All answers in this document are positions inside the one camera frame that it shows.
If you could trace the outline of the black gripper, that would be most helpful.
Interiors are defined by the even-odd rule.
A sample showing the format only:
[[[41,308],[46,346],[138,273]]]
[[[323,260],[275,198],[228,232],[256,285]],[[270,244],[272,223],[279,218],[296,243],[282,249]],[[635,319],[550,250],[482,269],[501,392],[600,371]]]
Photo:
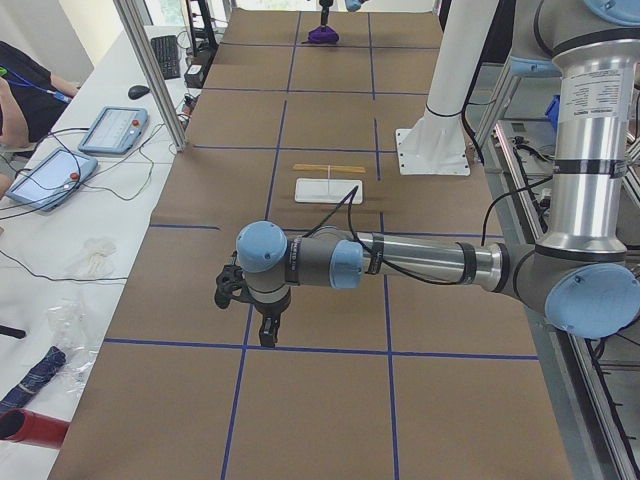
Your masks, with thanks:
[[[289,307],[290,297],[283,297],[276,302],[254,304],[262,315],[262,323],[259,330],[259,340],[262,347],[275,348],[278,343],[278,330],[282,313]]]
[[[329,13],[330,8],[333,6],[333,0],[319,0],[322,13]]]

